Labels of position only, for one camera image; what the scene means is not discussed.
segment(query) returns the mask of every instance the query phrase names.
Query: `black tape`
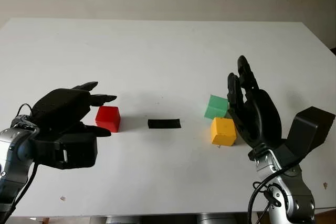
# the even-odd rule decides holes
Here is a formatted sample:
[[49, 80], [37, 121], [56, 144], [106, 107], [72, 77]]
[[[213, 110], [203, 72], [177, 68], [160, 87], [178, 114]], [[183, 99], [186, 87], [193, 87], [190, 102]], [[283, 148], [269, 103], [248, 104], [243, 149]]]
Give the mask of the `black tape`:
[[150, 129], [178, 129], [181, 128], [180, 119], [148, 119]]

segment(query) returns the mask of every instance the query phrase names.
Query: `red cube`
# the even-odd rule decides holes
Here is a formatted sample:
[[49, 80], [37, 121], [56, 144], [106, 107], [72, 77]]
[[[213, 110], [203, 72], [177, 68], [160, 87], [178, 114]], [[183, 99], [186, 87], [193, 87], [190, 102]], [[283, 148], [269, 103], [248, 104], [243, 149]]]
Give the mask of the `red cube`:
[[118, 107], [99, 107], [96, 124], [99, 127], [108, 129], [110, 132], [118, 132], [120, 124], [120, 114]]

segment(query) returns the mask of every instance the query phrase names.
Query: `green cube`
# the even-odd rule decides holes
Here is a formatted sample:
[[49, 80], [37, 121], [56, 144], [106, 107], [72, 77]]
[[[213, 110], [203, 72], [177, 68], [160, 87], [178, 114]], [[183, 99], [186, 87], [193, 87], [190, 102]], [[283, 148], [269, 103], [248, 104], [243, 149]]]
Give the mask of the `green cube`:
[[204, 117], [210, 119], [223, 118], [226, 114], [227, 107], [227, 99], [211, 95]]

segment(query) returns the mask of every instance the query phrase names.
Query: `robotic hand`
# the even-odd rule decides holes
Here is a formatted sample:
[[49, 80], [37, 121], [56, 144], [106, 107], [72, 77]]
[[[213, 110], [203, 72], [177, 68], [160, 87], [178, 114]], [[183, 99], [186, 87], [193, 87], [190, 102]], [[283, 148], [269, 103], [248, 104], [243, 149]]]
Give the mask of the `robotic hand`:
[[[39, 164], [57, 169], [95, 164], [97, 137], [111, 133], [100, 127], [84, 125], [80, 120], [90, 111], [90, 106], [102, 106], [117, 98], [114, 95], [91, 95], [90, 91], [97, 84], [89, 82], [72, 89], [56, 89], [30, 107], [30, 115], [19, 115], [21, 106], [11, 127], [0, 132], [0, 223], [5, 223], [15, 210]], [[33, 162], [33, 172], [28, 180]]]
[[[228, 111], [252, 148], [249, 159], [256, 162], [263, 179], [253, 184], [248, 223], [259, 192], [269, 201], [265, 211], [269, 208], [271, 223], [315, 223], [314, 198], [302, 180], [299, 163], [324, 142], [335, 115], [315, 107], [305, 109], [295, 116], [287, 139], [282, 139], [279, 113], [267, 92], [259, 89], [244, 56], [238, 59], [238, 73], [239, 77], [233, 73], [228, 76]], [[246, 102], [241, 88], [245, 89]]]

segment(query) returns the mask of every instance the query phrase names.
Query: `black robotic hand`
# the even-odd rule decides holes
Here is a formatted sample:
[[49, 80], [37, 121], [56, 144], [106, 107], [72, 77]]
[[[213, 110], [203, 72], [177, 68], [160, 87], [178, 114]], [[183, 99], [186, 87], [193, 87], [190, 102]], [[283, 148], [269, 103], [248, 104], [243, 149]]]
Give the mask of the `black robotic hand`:
[[[244, 56], [238, 59], [239, 77], [228, 76], [229, 113], [245, 142], [257, 150], [276, 148], [281, 139], [281, 120], [272, 99], [257, 81]], [[246, 102], [241, 88], [245, 89]]]
[[[292, 123], [287, 139], [281, 138], [281, 120], [272, 99], [257, 81], [244, 56], [238, 59], [239, 77], [228, 76], [229, 114], [237, 131], [252, 147], [248, 154], [256, 160], [272, 150], [282, 164], [304, 158], [327, 137], [335, 115], [309, 107], [299, 112]], [[242, 88], [246, 101], [243, 101]]]
[[84, 125], [80, 120], [90, 106], [102, 106], [115, 95], [90, 91], [97, 82], [72, 89], [56, 89], [41, 98], [32, 108], [29, 121], [39, 128], [33, 139], [34, 162], [58, 169], [91, 167], [97, 156], [97, 137], [110, 136], [109, 130]]

